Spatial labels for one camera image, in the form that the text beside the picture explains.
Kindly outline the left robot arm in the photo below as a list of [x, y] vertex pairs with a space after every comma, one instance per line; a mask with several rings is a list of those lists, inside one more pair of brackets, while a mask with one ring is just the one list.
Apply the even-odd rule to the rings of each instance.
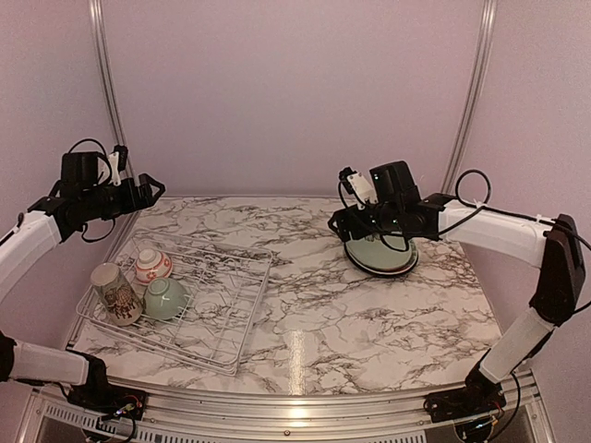
[[[148, 174], [121, 178], [127, 149], [70, 150], [61, 161], [61, 176], [49, 195], [18, 215], [15, 226], [1, 239], [1, 294], [13, 286], [46, 253], [73, 233], [84, 232], [95, 220], [114, 221], [155, 205], [165, 186]], [[91, 404], [98, 411], [116, 403], [103, 360], [85, 353], [1, 337], [1, 379], [21, 383], [67, 384], [69, 401]]]

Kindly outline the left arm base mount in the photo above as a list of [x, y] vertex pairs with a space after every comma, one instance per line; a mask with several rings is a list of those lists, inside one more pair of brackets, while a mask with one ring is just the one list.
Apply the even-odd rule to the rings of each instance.
[[103, 413], [109, 419], [115, 418], [115, 412], [131, 404], [133, 408], [126, 412], [127, 417], [140, 420], [144, 414], [147, 392], [117, 386], [109, 382], [105, 362], [95, 356], [73, 351], [82, 356], [89, 364], [86, 381], [72, 385], [66, 398], [69, 403]]

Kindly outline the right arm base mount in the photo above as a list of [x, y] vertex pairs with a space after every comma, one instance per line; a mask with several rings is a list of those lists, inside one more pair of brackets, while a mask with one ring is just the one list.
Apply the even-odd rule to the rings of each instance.
[[423, 403], [433, 423], [466, 418], [503, 409], [507, 402], [500, 383], [493, 383], [475, 365], [464, 386], [429, 393]]

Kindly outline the small pale green cup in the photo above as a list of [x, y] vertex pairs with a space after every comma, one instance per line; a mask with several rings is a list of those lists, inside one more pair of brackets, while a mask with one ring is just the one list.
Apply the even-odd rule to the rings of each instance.
[[157, 320], [170, 320], [187, 306], [189, 291], [177, 280], [158, 278], [144, 294], [144, 314]]

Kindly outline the patterned beige tall cup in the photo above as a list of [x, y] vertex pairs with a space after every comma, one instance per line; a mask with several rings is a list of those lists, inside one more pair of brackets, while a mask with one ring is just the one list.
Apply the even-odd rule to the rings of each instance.
[[140, 318], [143, 304], [115, 263], [105, 262], [97, 266], [91, 273], [90, 282], [107, 316], [116, 326], [129, 326]]

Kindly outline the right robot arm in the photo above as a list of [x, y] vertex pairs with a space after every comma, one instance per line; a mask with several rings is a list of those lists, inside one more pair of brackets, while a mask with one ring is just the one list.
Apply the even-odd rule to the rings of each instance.
[[359, 269], [381, 277], [403, 275], [417, 262], [415, 239], [450, 240], [517, 258], [538, 269], [528, 308], [487, 351], [465, 379], [457, 404], [477, 413], [499, 384], [534, 356], [553, 331], [583, 311], [578, 304], [585, 283], [581, 237], [572, 217], [549, 219], [492, 208], [486, 200], [470, 203], [453, 194], [422, 197], [408, 164], [391, 162], [369, 176], [344, 168], [337, 192], [350, 195], [328, 225]]

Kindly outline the pale green plate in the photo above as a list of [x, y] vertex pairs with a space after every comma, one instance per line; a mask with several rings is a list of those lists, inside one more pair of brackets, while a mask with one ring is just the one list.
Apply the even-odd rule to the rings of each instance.
[[399, 273], [416, 263], [415, 247], [398, 236], [385, 235], [383, 241], [378, 235], [349, 240], [344, 250], [359, 267], [375, 273]]

